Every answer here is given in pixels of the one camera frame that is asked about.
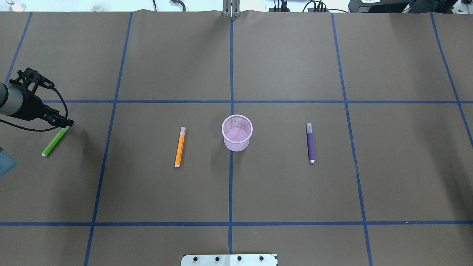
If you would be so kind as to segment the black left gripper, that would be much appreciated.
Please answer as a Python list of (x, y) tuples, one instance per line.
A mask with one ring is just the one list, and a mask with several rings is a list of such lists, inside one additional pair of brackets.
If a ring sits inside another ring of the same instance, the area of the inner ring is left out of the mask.
[(57, 128), (67, 128), (74, 124), (74, 120), (61, 118), (58, 110), (44, 104), (39, 97), (31, 97), (24, 100), (19, 110), (15, 113), (15, 118), (25, 121), (42, 119)]

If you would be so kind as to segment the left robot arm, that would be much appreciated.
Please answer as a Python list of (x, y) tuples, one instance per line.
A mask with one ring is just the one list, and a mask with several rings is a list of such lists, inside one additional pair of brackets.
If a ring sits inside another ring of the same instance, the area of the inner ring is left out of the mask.
[(53, 126), (53, 128), (50, 129), (37, 130), (14, 125), (17, 128), (22, 128), (27, 131), (45, 132), (54, 130), (55, 128), (73, 126), (75, 122), (68, 118), (69, 110), (65, 102), (63, 101), (62, 103), (66, 110), (65, 116), (61, 116), (58, 110), (44, 104), (42, 99), (29, 90), (26, 85), (1, 83), (1, 115), (24, 121), (42, 119)]

